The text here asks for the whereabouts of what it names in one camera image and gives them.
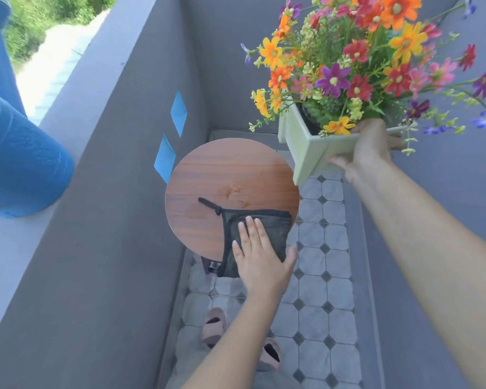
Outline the white square planter box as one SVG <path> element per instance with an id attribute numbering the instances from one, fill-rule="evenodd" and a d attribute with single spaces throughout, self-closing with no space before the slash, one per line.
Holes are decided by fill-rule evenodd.
<path id="1" fill-rule="evenodd" d="M 278 140 L 291 152 L 294 184 L 301 185 L 309 176 L 339 171 L 339 167 L 329 164 L 328 159 L 351 156 L 361 130 L 352 130 L 350 135 L 311 135 L 292 97 L 287 96 L 283 106 L 285 110 L 279 117 Z"/>

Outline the dark mesh cloth pouch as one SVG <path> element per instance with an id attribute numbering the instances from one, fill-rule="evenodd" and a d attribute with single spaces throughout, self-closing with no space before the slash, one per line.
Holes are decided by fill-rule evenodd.
<path id="1" fill-rule="evenodd" d="M 238 224 L 245 222 L 246 216 L 260 219 L 276 255 L 281 262 L 285 261 L 286 242 L 292 228 L 292 223 L 294 223 L 294 219 L 288 211 L 277 209 L 224 209 L 203 197 L 199 197 L 198 201 L 214 209 L 215 213 L 221 216 L 223 221 L 224 249 L 217 277 L 232 279 L 240 277 L 232 252 L 232 241 L 240 243 Z"/>

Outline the person's left hand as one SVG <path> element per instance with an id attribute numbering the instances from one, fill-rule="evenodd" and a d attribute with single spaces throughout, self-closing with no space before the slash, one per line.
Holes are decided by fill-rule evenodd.
<path id="1" fill-rule="evenodd" d="M 246 220 L 238 224 L 238 230 L 240 234 L 238 244 L 245 255 L 245 261 L 242 267 L 238 267 L 238 272 L 247 289 L 247 297 L 274 304 L 280 303 L 293 272 L 289 272 L 283 266 L 284 262 L 281 262 L 276 255 L 265 229 L 262 238 L 265 243 L 264 255 L 246 255 Z"/>

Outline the colourful artificial flower bunch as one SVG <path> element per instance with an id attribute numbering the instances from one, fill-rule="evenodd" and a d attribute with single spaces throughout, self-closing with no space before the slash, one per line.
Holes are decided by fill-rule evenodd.
<path id="1" fill-rule="evenodd" d="M 350 136 L 358 122 L 401 117 L 402 153 L 414 153 L 410 132 L 419 119 L 432 121 L 425 134 L 465 131 L 449 111 L 440 113 L 420 94 L 441 93 L 452 105 L 482 106 L 477 128 L 486 128 L 486 72 L 479 78 L 455 82 L 458 68 L 474 65 L 476 45 L 462 55 L 434 61 L 440 48 L 459 35 L 439 40 L 443 32 L 437 17 L 418 21 L 422 0 L 311 0 L 302 8 L 286 0 L 279 25 L 271 38 L 250 50 L 244 44 L 247 65 L 265 67 L 268 87 L 252 91 L 251 99 L 262 120 L 249 124 L 252 132 L 276 121 L 294 106 L 313 127 L 316 137 Z M 311 9 L 303 23 L 301 12 Z"/>

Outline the person's right hand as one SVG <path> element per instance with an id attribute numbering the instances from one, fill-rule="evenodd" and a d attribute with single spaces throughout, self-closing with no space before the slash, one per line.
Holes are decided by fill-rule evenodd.
<path id="1" fill-rule="evenodd" d="M 400 134 L 387 134 L 386 123 L 382 119 L 366 119 L 351 130 L 358 139 L 352 154 L 357 170 L 355 173 L 344 173 L 347 182 L 355 184 L 375 173 L 382 165 L 392 164 L 393 150 L 407 147 Z"/>

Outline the large blue baluster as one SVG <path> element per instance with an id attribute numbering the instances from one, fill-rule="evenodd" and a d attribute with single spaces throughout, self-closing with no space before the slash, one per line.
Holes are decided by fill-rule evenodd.
<path id="1" fill-rule="evenodd" d="M 26 217 L 51 206 L 73 171 L 70 153 L 0 97 L 0 216 Z"/>

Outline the round wooden table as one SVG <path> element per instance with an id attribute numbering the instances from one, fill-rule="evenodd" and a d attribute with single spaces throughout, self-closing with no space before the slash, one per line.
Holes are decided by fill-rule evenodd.
<path id="1" fill-rule="evenodd" d="M 263 143 L 223 138 L 206 143 L 175 167 L 165 193 L 169 225 L 189 250 L 222 261 L 221 216 L 200 203 L 203 197 L 225 209 L 278 209 L 297 218 L 299 189 L 284 157 Z"/>

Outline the blue diamond wall tile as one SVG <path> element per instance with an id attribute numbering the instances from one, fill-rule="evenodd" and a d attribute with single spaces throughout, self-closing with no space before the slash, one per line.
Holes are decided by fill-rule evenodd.
<path id="1" fill-rule="evenodd" d="M 184 103 L 181 91 L 177 91 L 171 107 L 170 115 L 179 137 L 182 136 L 188 111 Z"/>
<path id="2" fill-rule="evenodd" d="M 163 181 L 168 184 L 172 175 L 176 159 L 175 150 L 167 136 L 162 136 L 160 146 L 154 162 L 154 169 L 161 176 Z"/>

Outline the person's left forearm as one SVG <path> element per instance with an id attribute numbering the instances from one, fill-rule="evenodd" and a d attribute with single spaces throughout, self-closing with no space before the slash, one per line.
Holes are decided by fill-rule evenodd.
<path id="1" fill-rule="evenodd" d="M 247 297 L 239 315 L 181 389 L 252 389 L 279 304 Z"/>

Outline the person's right forearm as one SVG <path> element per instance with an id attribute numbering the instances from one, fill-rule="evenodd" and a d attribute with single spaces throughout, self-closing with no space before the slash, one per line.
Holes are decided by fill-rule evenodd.
<path id="1" fill-rule="evenodd" d="M 475 389 L 486 389 L 486 241 L 390 159 L 346 171 L 421 307 Z"/>

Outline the green bushes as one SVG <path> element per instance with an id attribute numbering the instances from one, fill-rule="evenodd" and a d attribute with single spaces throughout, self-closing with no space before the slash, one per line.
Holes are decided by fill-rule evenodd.
<path id="1" fill-rule="evenodd" d="M 8 0 L 11 5 L 5 29 L 11 60 L 26 62 L 44 43 L 46 32 L 61 24 L 88 25 L 117 0 Z"/>

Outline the pink slipper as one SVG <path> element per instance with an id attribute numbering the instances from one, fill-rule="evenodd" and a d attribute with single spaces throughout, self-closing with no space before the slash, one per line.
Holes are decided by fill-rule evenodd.
<path id="1" fill-rule="evenodd" d="M 227 329 L 225 312 L 220 307 L 211 308 L 206 315 L 201 328 L 201 341 L 209 349 L 213 349 Z"/>
<path id="2" fill-rule="evenodd" d="M 256 370 L 258 372 L 279 371 L 282 360 L 280 346 L 274 338 L 266 338 Z"/>

